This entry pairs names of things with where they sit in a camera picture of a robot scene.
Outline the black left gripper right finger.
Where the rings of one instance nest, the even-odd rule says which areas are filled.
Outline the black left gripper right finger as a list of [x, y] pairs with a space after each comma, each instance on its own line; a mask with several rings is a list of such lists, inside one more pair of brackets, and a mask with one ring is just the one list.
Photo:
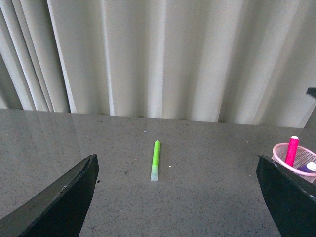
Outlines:
[[281, 236], [314, 237], [316, 186], [264, 155], [259, 156], [256, 175]]

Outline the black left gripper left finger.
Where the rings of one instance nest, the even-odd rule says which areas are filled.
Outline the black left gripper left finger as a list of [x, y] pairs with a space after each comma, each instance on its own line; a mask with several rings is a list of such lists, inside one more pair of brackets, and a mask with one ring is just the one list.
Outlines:
[[99, 172], [89, 155], [24, 205], [0, 220], [2, 237], [77, 237]]

